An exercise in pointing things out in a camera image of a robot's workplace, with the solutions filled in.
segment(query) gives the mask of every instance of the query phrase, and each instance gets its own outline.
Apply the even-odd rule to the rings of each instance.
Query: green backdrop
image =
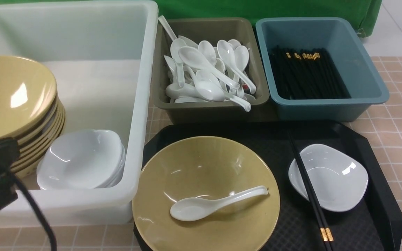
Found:
[[[0,0],[4,3],[64,0]],[[240,16],[255,24],[282,16],[338,16],[348,20],[360,37],[372,34],[381,0],[155,0],[167,19]]]

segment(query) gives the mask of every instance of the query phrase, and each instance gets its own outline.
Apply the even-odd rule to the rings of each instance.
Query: black cord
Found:
[[[32,195],[30,195],[29,190],[24,186],[23,182],[11,171],[7,171],[6,174],[11,177],[18,187],[18,189],[23,193],[24,197],[26,198],[27,202],[30,204],[30,207],[32,208],[33,212],[35,213],[35,216],[37,217],[38,221],[40,222],[41,226],[43,227],[44,231],[46,232],[46,235],[49,238],[49,242],[51,243],[51,251],[57,251],[57,239],[55,238],[55,234],[50,226],[50,224],[47,222],[46,217],[44,217],[43,212],[40,210],[38,207],[37,203],[33,199]]]

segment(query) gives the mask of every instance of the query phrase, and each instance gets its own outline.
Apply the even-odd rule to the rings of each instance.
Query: chopsticks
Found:
[[[317,199],[316,192],[314,191],[313,184],[311,184],[308,173],[306,172],[305,165],[303,164],[300,152],[295,145],[294,139],[292,138],[291,131],[288,131],[289,142],[291,144],[292,151],[296,159],[297,167],[300,171],[300,176],[302,176],[303,184],[305,185],[306,194],[308,199],[313,206],[314,214],[316,215],[316,220],[319,225],[320,235],[325,245],[326,251],[337,251],[334,245],[334,239],[330,227],[325,219],[322,208],[320,207],[319,200]]]

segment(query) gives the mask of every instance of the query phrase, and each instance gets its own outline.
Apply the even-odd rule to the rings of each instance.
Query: spoon handle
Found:
[[[236,193],[232,196],[228,196],[226,198],[217,200],[218,202],[217,210],[242,200],[247,200],[255,196],[266,195],[266,194],[268,194],[268,190],[266,189],[265,186],[258,186],[251,189],[247,189],[242,192]]]

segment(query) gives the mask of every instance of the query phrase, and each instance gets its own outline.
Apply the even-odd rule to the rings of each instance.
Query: white dish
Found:
[[[80,130],[58,137],[46,152],[37,182],[40,188],[94,189],[118,173],[123,145],[110,130]]]
[[[345,212],[361,201],[367,189],[369,176],[359,162],[322,144],[305,147],[300,156],[322,208],[333,212]],[[295,190],[308,200],[295,159],[289,166],[288,176]]]

